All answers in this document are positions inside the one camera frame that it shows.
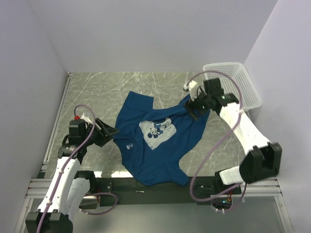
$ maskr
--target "printed graphic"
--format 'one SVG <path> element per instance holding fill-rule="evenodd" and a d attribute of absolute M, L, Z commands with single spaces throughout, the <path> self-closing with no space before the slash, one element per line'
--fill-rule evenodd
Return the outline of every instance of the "printed graphic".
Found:
<path fill-rule="evenodd" d="M 162 142 L 170 139 L 176 133 L 176 127 L 171 119 L 166 118 L 157 121 L 143 121 L 139 124 L 141 132 L 148 146 L 154 150 Z"/>

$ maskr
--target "white robotic arm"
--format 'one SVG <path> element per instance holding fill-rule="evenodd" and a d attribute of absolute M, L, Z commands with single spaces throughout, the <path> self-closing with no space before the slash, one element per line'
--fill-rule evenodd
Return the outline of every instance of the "white robotic arm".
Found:
<path fill-rule="evenodd" d="M 253 183 L 277 175 L 281 146 L 278 143 L 272 144 L 262 135 L 246 113 L 240 110 L 239 101 L 232 93 L 224 94 L 219 78 L 204 81 L 204 88 L 205 91 L 195 81 L 184 85 L 184 90 L 190 93 L 190 100 L 186 102 L 185 108 L 194 119 L 211 109 L 233 129 L 241 114 L 240 123 L 233 132 L 240 141 L 246 158 L 240 166 L 215 174 L 219 175 L 222 185 Z"/>

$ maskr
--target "robotic arm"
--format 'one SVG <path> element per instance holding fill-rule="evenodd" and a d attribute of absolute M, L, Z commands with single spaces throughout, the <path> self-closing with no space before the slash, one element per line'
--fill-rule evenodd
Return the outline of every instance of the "robotic arm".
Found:
<path fill-rule="evenodd" d="M 79 205 L 83 197 L 87 194 L 97 193 L 96 179 L 93 171 L 79 171 L 83 157 L 87 152 L 87 147 L 95 144 L 103 147 L 109 142 L 113 135 L 119 130 L 112 128 L 100 119 L 95 119 L 95 130 L 86 144 L 70 159 L 64 171 L 63 165 L 70 155 L 75 151 L 86 137 L 90 134 L 92 122 L 88 117 L 78 116 L 69 123 L 69 134 L 63 139 L 62 146 L 58 151 L 58 161 L 55 174 L 45 198 L 39 205 L 37 212 L 30 212 L 26 218 L 28 233 L 36 233 L 42 214 L 47 206 L 47 214 L 41 226 L 41 233 L 71 233 L 73 230 L 72 221 L 74 215 L 79 210 Z M 56 185 L 58 174 L 62 172 L 62 177 L 56 193 L 49 201 L 53 189 Z"/>
<path fill-rule="evenodd" d="M 234 94 L 224 93 L 219 78 L 204 81 L 204 90 L 195 81 L 184 85 L 184 90 L 190 92 L 190 100 L 185 103 L 185 108 L 196 120 L 211 109 L 233 129 L 241 113 L 241 121 L 234 134 L 242 144 L 246 157 L 240 166 L 216 172 L 215 188 L 224 190 L 227 185 L 253 183 L 278 174 L 281 146 L 271 143 L 260 133 L 246 113 L 240 110 Z"/>

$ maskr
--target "mickey mouse graphic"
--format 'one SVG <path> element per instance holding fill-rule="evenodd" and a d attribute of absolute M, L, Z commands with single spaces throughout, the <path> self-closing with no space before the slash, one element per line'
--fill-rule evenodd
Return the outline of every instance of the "mickey mouse graphic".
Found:
<path fill-rule="evenodd" d="M 165 130 L 170 129 L 170 124 L 167 122 L 168 119 L 158 120 L 154 122 L 154 125 L 150 128 L 148 133 L 149 138 L 158 138 Z"/>
<path fill-rule="evenodd" d="M 155 124 L 150 128 L 150 132 L 148 133 L 148 138 L 157 138 L 159 135 L 163 133 L 163 130 L 161 128 L 161 124 Z"/>

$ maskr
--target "cable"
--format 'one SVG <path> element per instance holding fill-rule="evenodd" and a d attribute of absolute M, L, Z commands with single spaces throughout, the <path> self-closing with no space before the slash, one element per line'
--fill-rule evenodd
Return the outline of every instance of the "cable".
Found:
<path fill-rule="evenodd" d="M 58 173 L 58 177 L 57 177 L 57 180 L 56 180 L 56 183 L 55 183 L 55 186 L 53 188 L 53 191 L 51 193 L 51 196 L 49 198 L 49 202 L 47 203 L 47 206 L 45 207 L 43 213 L 42 213 L 42 216 L 41 216 L 41 219 L 39 221 L 39 224 L 38 224 L 38 228 L 37 228 L 37 231 L 36 233 L 40 233 L 41 231 L 41 227 L 42 227 L 42 223 L 43 223 L 43 220 L 45 218 L 45 215 L 47 214 L 48 210 L 49 210 L 49 207 L 52 203 L 52 200 L 55 196 L 55 193 L 57 191 L 57 188 L 59 186 L 59 183 L 60 183 L 60 179 L 63 175 L 63 172 L 67 166 L 67 164 L 69 163 L 69 161 L 73 158 L 73 156 L 84 146 L 84 144 L 91 138 L 92 136 L 92 133 L 94 132 L 95 130 L 95 114 L 94 112 L 92 111 L 92 109 L 84 104 L 78 104 L 75 108 L 74 108 L 74 115 L 76 116 L 76 110 L 78 107 L 85 107 L 87 108 L 91 113 L 92 113 L 92 116 L 93 116 L 93 126 L 92 126 L 92 129 L 91 129 L 91 132 L 89 133 L 89 135 L 86 137 L 86 139 L 81 143 L 81 145 L 68 157 L 68 159 L 65 161 L 63 167 L 61 168 L 61 171 Z"/>
<path fill-rule="evenodd" d="M 81 210 L 81 212 L 83 212 L 83 213 L 85 213 L 85 214 L 87 214 L 87 215 L 103 215 L 103 214 L 106 214 L 106 213 L 110 212 L 113 208 L 116 207 L 116 205 L 117 205 L 117 203 L 118 203 L 118 198 L 117 198 L 117 196 L 116 196 L 115 194 L 113 194 L 113 193 L 92 193 L 92 194 L 87 194 L 86 197 L 87 197 L 87 196 L 99 196 L 99 195 L 113 196 L 113 197 L 115 198 L 116 201 L 115 201 L 115 203 L 113 204 L 113 206 L 112 206 L 109 210 L 106 210 L 106 211 L 101 212 L 101 213 L 90 213 L 90 212 L 87 212 L 87 211 L 85 211 L 85 210 Z"/>
<path fill-rule="evenodd" d="M 239 99 L 240 99 L 240 112 L 239 112 L 239 116 L 238 116 L 238 120 L 237 120 L 237 123 L 233 126 L 233 128 L 231 130 L 229 130 L 226 135 L 220 139 L 218 141 L 218 143 L 216 143 L 216 145 L 207 153 L 207 155 L 205 156 L 205 158 L 203 159 L 203 161 L 201 162 L 201 164 L 199 165 L 199 167 L 197 168 L 197 171 L 195 172 L 194 176 L 192 177 L 191 179 L 191 182 L 190 182 L 190 196 L 192 197 L 193 200 L 197 201 L 197 202 L 205 202 L 205 201 L 210 201 L 210 200 L 213 200 L 217 197 L 219 197 L 220 195 L 222 194 L 225 194 L 227 193 L 228 191 L 238 187 L 240 184 L 237 183 L 233 186 L 231 186 L 230 188 L 227 188 L 226 190 L 216 194 L 214 197 L 210 197 L 210 198 L 203 198 L 203 199 L 199 199 L 199 198 L 196 198 L 193 194 L 193 186 L 194 186 L 194 182 L 195 182 L 195 179 L 196 177 L 198 176 L 200 170 L 202 169 L 204 163 L 210 158 L 211 154 L 220 146 L 220 144 L 222 144 L 227 138 L 229 138 L 229 136 L 234 132 L 234 130 L 237 128 L 237 126 L 239 125 L 240 121 L 241 121 L 241 116 L 242 116 L 242 106 L 243 106 L 243 100 L 242 100 L 242 93 L 241 93 L 241 90 L 239 89 L 239 86 L 237 85 L 237 83 L 228 75 L 226 75 L 225 73 L 222 73 L 220 71 L 216 71 L 216 70 L 205 70 L 203 72 L 200 72 L 196 75 L 194 75 L 188 82 L 186 85 L 189 85 L 189 83 L 195 79 L 196 77 L 200 76 L 201 74 L 204 74 L 204 73 L 216 73 L 216 74 L 220 74 L 220 75 L 223 75 L 225 76 L 226 78 L 228 78 L 229 80 L 232 81 L 232 83 L 235 85 L 238 93 L 239 93 Z M 245 184 L 245 188 L 244 188 L 244 191 L 240 197 L 240 199 L 238 200 L 237 204 L 239 204 L 241 202 L 241 200 L 243 199 L 244 195 L 245 195 L 245 191 L 246 191 L 246 184 Z"/>

